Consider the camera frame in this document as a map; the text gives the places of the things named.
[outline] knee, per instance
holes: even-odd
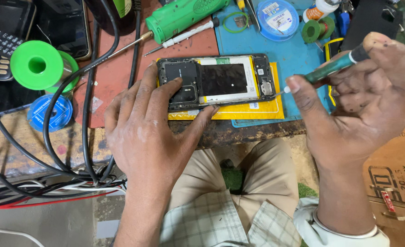
[[[282,138],[272,138],[263,140],[258,143],[256,146],[259,145],[259,149],[266,152],[277,152],[277,153],[289,153],[291,154],[291,147],[287,142],[285,142]]]

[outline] green soldering iron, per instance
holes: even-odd
[[[231,0],[175,0],[155,10],[145,19],[148,32],[122,49],[114,52],[110,58],[126,50],[138,42],[151,37],[158,44],[172,38],[189,26],[199,22],[214,12],[227,7]]]
[[[346,53],[341,58],[334,60],[325,66],[318,68],[311,73],[306,74],[304,77],[307,79],[311,84],[315,84],[317,81],[339,71],[349,66],[352,66],[358,62],[364,61],[366,59],[370,59],[369,55],[365,51],[363,44],[355,47],[352,51]],[[276,97],[277,95],[281,95],[283,93],[289,93],[291,90],[288,86],[286,86],[283,91],[280,93],[275,94],[272,98]]]

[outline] blue silicone repair mat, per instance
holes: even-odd
[[[262,1],[264,0],[253,1],[255,8],[257,8],[259,2]],[[302,15],[303,11],[313,3],[311,0],[297,0],[288,2],[293,5],[299,15]],[[293,74],[307,74],[325,62],[323,52],[315,43],[304,43],[301,36],[301,30],[304,26],[303,21],[300,23],[296,34],[294,34],[291,39],[276,42],[263,37],[255,25],[250,25],[249,29],[247,28],[240,33],[227,32],[222,27],[222,22],[228,14],[237,11],[239,11],[239,9],[236,6],[235,1],[231,1],[227,8],[213,14],[214,17],[219,18],[221,21],[221,25],[215,28],[216,40],[218,42],[220,55],[266,53],[270,62],[277,62],[278,79],[281,89],[286,86],[286,77],[292,76]],[[230,17],[225,24],[229,29],[238,30],[233,17]],[[324,44],[327,41],[329,41],[329,39],[321,40],[320,42]],[[331,112],[334,107],[328,97],[327,87],[321,87],[317,90],[317,92],[326,110]],[[244,127],[301,119],[300,112],[291,94],[282,94],[282,104],[285,119],[232,120],[232,124],[235,127]]]

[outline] white bottle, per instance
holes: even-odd
[[[320,20],[328,14],[334,12],[338,8],[338,0],[315,0],[309,8],[303,12],[303,21],[306,23],[309,20]]]

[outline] shirt sleeve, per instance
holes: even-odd
[[[305,197],[299,200],[294,212],[294,225],[309,247],[389,247],[389,238],[376,226],[363,235],[337,233],[325,227],[317,218],[317,197]]]

